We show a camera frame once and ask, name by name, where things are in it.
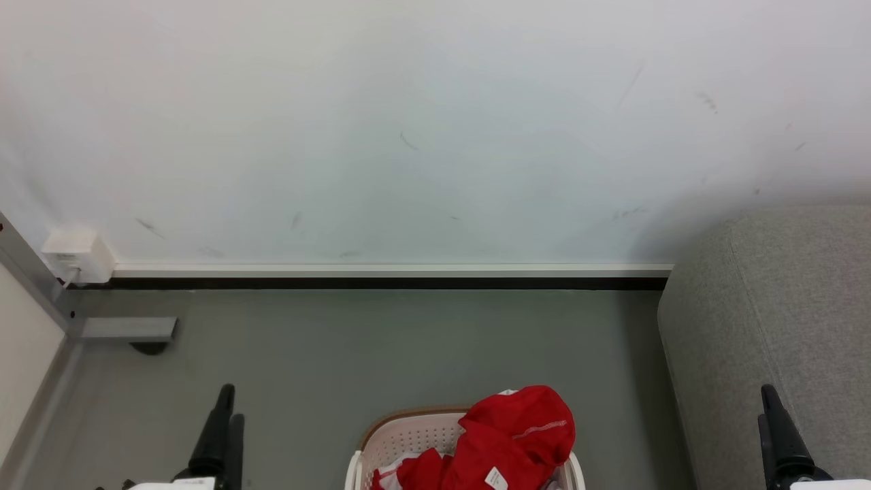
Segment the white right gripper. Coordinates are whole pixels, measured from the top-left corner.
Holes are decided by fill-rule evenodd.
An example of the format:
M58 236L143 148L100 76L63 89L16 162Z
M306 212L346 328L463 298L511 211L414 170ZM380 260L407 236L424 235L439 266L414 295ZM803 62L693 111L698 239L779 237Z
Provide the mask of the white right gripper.
M836 480L815 466L774 385L762 385L760 394L764 412L758 416L758 431L766 489L870 489L869 480Z

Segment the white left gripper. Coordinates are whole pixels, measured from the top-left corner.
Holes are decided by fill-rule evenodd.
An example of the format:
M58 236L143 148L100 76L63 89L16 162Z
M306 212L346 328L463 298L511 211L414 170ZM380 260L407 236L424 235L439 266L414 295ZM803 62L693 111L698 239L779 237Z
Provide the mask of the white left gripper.
M133 482L127 489L242 489L245 416L233 414L235 387L225 384L188 460L171 482Z

